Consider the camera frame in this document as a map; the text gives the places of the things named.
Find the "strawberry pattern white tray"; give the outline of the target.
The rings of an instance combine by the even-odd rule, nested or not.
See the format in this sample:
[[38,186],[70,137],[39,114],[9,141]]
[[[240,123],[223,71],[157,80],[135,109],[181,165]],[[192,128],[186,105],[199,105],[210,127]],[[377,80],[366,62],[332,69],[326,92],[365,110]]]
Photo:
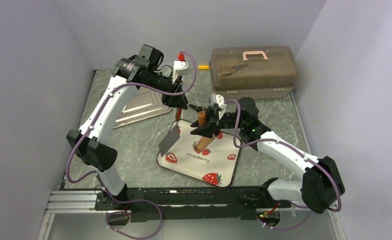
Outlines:
[[190,124],[183,119],[171,124],[170,130],[177,128],[180,137],[168,151],[157,155],[157,164],[215,187],[230,187],[241,151],[234,146],[233,136],[221,132],[206,149],[197,153],[193,145],[200,137],[190,134],[193,129]]

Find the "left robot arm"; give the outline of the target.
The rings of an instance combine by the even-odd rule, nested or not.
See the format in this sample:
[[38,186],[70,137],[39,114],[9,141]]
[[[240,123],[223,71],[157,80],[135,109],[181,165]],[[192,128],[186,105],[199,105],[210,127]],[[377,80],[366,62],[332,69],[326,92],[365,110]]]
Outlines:
[[108,86],[90,114],[78,130],[69,130],[67,141],[72,151],[66,163],[65,176],[70,183],[78,183],[95,174],[102,190],[109,194],[108,204],[121,210],[128,201],[127,185],[123,182],[115,161],[118,152],[106,145],[117,117],[128,101],[143,87],[162,95],[164,106],[181,110],[188,109],[182,77],[190,74],[185,57],[189,53],[181,51],[172,65],[172,75],[159,73],[164,54],[147,44],[140,52],[116,62]]

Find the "spatula with wooden handle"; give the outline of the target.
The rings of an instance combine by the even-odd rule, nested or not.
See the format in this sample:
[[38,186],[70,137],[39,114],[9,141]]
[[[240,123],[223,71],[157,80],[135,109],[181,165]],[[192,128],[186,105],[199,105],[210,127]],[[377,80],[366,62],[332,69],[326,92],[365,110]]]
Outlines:
[[[179,76],[177,80],[175,80],[174,83],[171,83],[170,85],[168,85],[168,88],[171,87],[173,84],[178,84],[178,83],[182,83],[182,77]],[[171,96],[178,96],[180,95],[178,93],[164,93],[167,95],[171,95]],[[170,129],[170,131],[166,134],[166,136],[161,140],[161,142],[159,143],[159,153],[161,156],[164,156],[169,150],[170,148],[176,143],[176,141],[179,139],[179,130],[177,126],[174,126],[174,124],[172,124],[172,127]]]

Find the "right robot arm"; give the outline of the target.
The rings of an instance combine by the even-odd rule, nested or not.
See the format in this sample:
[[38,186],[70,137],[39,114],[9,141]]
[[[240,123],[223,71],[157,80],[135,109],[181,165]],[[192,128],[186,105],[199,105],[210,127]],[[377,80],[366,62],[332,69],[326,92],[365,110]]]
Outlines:
[[339,212],[341,197],[345,193],[338,167],[328,156],[323,158],[306,153],[288,143],[259,118],[254,99],[224,100],[213,94],[208,106],[189,105],[197,113],[205,113],[206,122],[191,124],[191,135],[213,138],[223,129],[233,129],[233,144],[237,148],[251,147],[264,153],[292,170],[300,180],[271,178],[259,190],[259,200],[264,207],[272,207],[279,201],[302,203],[315,213],[325,210]]

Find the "wooden rolling pin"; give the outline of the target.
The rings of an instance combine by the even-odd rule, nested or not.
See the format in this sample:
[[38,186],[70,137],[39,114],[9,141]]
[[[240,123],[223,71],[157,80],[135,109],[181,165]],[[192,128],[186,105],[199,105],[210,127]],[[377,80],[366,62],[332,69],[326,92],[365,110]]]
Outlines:
[[199,128],[196,130],[196,133],[200,135],[200,138],[193,144],[193,149],[199,154],[209,147],[214,141],[215,135],[212,130],[212,120],[208,116],[208,112],[203,110],[197,116]]

